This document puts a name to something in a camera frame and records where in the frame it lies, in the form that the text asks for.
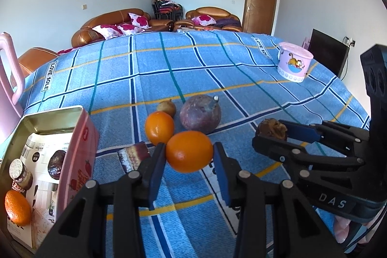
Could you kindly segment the right hand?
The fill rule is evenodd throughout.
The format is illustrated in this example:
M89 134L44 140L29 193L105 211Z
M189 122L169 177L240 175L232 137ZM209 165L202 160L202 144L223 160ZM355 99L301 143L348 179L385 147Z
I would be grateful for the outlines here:
M350 236L351 222L352 221L347 218L343 218L338 215L335 216L333 233L338 243L343 244L345 243L345 241L352 241L352 239L354 238L354 236Z

